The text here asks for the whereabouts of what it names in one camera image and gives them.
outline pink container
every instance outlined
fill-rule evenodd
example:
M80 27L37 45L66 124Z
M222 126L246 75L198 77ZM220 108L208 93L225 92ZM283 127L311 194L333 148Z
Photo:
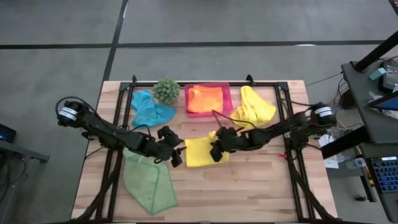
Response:
M228 115L234 110L234 106L232 105L232 100L231 100L231 92L229 90L229 83L226 82L219 82L219 83L196 83L196 84L189 84L185 85L184 91L185 91L185 112L187 113L187 116L189 118L204 118L204 117L210 117L213 116L212 112L206 112L206 113L192 113L187 110L188 108L188 90L190 88L193 88L194 85L200 85L200 86L205 86L205 87L221 87L223 91L223 114Z

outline green spiky ball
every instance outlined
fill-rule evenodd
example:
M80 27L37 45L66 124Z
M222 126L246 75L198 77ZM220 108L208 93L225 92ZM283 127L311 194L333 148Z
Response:
M154 97L157 98L160 103L169 105L176 102L180 94L180 86L175 81L165 78L159 80L158 84L154 85L153 92Z

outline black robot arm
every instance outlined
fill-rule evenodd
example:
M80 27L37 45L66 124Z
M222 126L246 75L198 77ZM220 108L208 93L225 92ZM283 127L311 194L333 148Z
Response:
M158 130L160 141L150 134L141 132L126 131L102 119L98 113L91 110L85 102L66 101L64 107L58 112L56 106L58 124L64 127L83 128L87 135L97 136L102 146L109 149L128 148L130 151L146 157L154 157L157 160L167 161L172 158L172 165L177 167L182 163L180 150L174 149L183 140L178 138L168 126Z
M308 143L310 135L324 133L327 128L335 124L336 119L331 108L318 103L268 128L254 127L252 130L242 131L240 136L234 128L221 127L216 133L218 140L211 143L213 149L210 154L213 160L218 162L222 158L222 152L234 153L260 149L272 138L289 132L289 147L298 150Z

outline blue cloth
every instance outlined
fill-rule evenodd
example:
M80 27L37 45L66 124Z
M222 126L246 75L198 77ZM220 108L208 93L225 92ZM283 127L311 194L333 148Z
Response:
M173 107L155 103L149 90L134 92L133 96L131 106L136 111L136 115L131 122L133 127L142 124L149 127L158 126L170 121L175 115Z

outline wooden table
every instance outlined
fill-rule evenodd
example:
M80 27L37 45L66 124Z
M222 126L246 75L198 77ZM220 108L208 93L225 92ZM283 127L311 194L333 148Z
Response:
M308 103L304 82L288 81L292 101ZM104 82L98 103L98 113L112 122L120 82ZM254 87L267 102L276 105L275 91L270 87ZM241 105L240 87L231 87L231 97L236 108ZM209 131L217 130L214 118L188 118L185 115L183 90L174 106L177 113L170 126L180 138L207 136ZM294 113L307 109L294 106ZM134 110L130 111L130 120ZM278 113L270 124L279 122ZM231 123L221 119L225 125ZM161 126L151 129L156 133ZM87 153L99 148L99 143L89 144ZM123 179L119 180L116 199L115 222L294 222L297 216L294 207L289 170L285 159L279 154L285 151L282 137L274 138L262 149L252 152L237 152L230 156L229 162L213 166L187 168L185 164L177 168L170 166L178 206L149 215L126 191ZM106 150L90 156L84 163L80 184L76 195L72 218L78 217L98 193L103 176ZM323 164L322 154L311 147L303 150L305 167L311 191L328 212L337 217L335 203L331 194L328 176ZM104 213L108 210L108 196L105 199ZM300 198L307 214L303 193Z

